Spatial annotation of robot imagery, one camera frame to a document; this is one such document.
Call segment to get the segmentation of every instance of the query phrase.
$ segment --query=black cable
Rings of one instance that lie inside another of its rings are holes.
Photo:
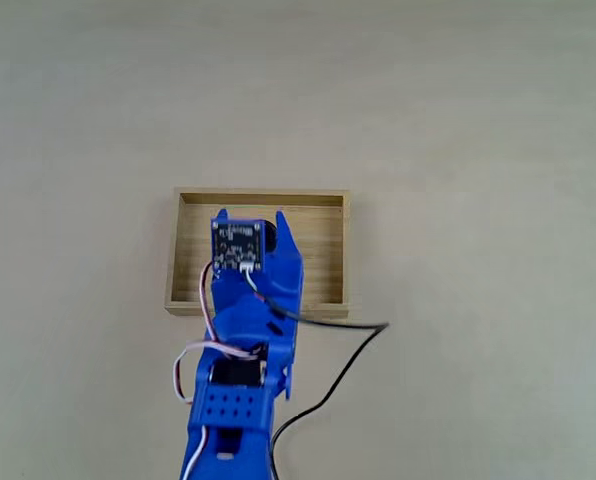
[[[336,380],[334,380],[334,383],[332,383],[331,387],[329,387],[329,390],[327,391],[325,396],[322,398],[322,400],[320,400],[318,403],[316,403],[314,406],[308,408],[307,410],[303,410],[298,415],[291,417],[289,420],[287,420],[285,423],[283,423],[278,428],[278,430],[276,430],[276,433],[274,433],[274,436],[271,439],[271,445],[269,448],[269,458],[271,460],[271,471],[274,475],[274,479],[280,480],[280,477],[278,475],[278,470],[276,469],[276,459],[274,457],[276,443],[278,442],[278,438],[280,437],[280,435],[282,435],[282,433],[285,430],[287,430],[291,425],[296,423],[301,418],[304,418],[307,415],[310,415],[313,412],[315,412],[316,410],[320,409],[327,402],[327,400],[329,400],[329,398],[333,395],[336,388],[338,388],[338,385],[340,384],[340,382],[342,381],[344,376],[347,374],[347,372],[349,371],[351,366],[354,364],[356,359],[360,356],[362,351],[365,349],[365,347],[367,345],[369,345],[369,343],[374,338],[376,338],[378,335],[380,335],[380,333],[389,326],[389,323],[386,322],[386,323],[375,323],[375,324],[343,324],[343,323],[323,322],[321,320],[311,320],[311,319],[302,317],[302,316],[298,315],[297,313],[294,313],[294,312],[291,312],[289,310],[282,308],[280,305],[278,305],[272,299],[267,298],[263,295],[260,295],[260,293],[258,293],[258,295],[264,300],[264,302],[267,305],[269,305],[269,308],[272,311],[276,312],[279,315],[283,315],[287,318],[291,318],[292,320],[299,322],[299,323],[305,323],[307,325],[315,325],[318,327],[340,328],[340,329],[347,329],[347,330],[373,330],[372,334],[369,335],[360,344],[360,346],[356,349],[356,351],[353,353],[353,355],[349,358],[349,360],[347,361],[347,363],[345,364],[343,369],[340,371],[340,373],[336,377]]]

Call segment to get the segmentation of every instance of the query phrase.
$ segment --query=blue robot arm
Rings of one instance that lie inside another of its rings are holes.
[[[227,211],[222,210],[212,226],[228,221]],[[256,222],[261,221],[243,221],[261,225]],[[275,237],[275,248],[270,248],[272,239],[265,236],[256,245],[262,251],[256,267],[251,266],[251,278],[264,298],[297,313],[303,261],[281,212],[276,214]],[[220,248],[215,243],[214,255]],[[221,342],[256,352],[257,358],[230,358],[210,349],[203,352],[180,479],[271,480],[274,400],[282,392],[288,399],[291,393],[297,324],[275,315],[239,269],[223,267],[214,265],[211,282],[216,332]]]

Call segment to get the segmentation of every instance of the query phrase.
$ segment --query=wooden tray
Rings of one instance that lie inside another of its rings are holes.
[[[227,208],[232,217],[274,223],[281,210],[304,259],[302,312],[318,318],[347,317],[348,192],[176,188],[174,204],[165,297],[169,313],[202,315],[198,276],[211,258],[210,218]]]

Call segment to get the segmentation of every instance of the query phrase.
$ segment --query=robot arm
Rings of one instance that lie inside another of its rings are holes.
[[[274,400],[291,393],[296,322],[275,315],[263,298],[298,313],[303,262],[284,215],[264,220],[212,219],[211,289],[215,332],[206,338],[252,358],[205,349],[187,431],[181,480],[271,480]],[[258,289],[254,292],[247,278]]]

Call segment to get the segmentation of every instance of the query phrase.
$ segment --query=white wire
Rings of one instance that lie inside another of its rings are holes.
[[[220,342],[214,342],[213,340],[201,340],[197,342],[188,343],[185,349],[182,351],[176,360],[174,361],[174,366],[172,369],[172,377],[173,377],[173,384],[174,384],[174,393],[178,400],[182,403],[186,403],[187,405],[191,405],[193,401],[193,397],[185,397],[184,393],[182,392],[182,386],[180,382],[180,362],[182,359],[187,355],[190,351],[197,349],[197,348],[213,348],[214,350],[218,350],[226,355],[231,355],[232,357],[241,358],[243,360],[254,360],[256,355],[249,353],[246,350],[243,350],[238,347],[232,347],[230,345],[225,345]]]
[[[200,281],[198,284],[198,296],[200,297],[200,308],[202,309],[202,315],[205,317],[205,325],[207,325],[207,331],[212,340],[218,340],[218,334],[214,323],[209,316],[209,308],[207,307],[207,295],[205,293],[205,283],[207,281],[207,273],[211,268],[212,263],[208,262],[205,267],[200,271]]]
[[[213,348],[219,352],[226,353],[233,357],[244,358],[245,360],[253,360],[256,355],[243,350],[242,348],[232,347],[231,345],[225,345],[224,343],[214,342],[213,340],[200,340],[197,342],[188,343],[185,347],[185,352],[190,352],[196,348]]]
[[[249,274],[249,270],[245,270],[245,278],[247,279],[247,283],[252,288],[252,290],[254,292],[258,292],[258,287],[254,283],[254,281],[251,279],[251,275]]]
[[[201,431],[200,443],[198,443],[198,446],[196,447],[196,451],[194,452],[194,454],[191,456],[191,458],[187,462],[187,468],[185,468],[185,474],[182,476],[182,480],[189,480],[189,475],[191,474],[191,471],[194,469],[194,466],[196,465],[198,458],[200,458],[200,454],[207,446],[207,436],[208,436],[207,427],[205,425],[203,425],[200,428],[200,431]]]

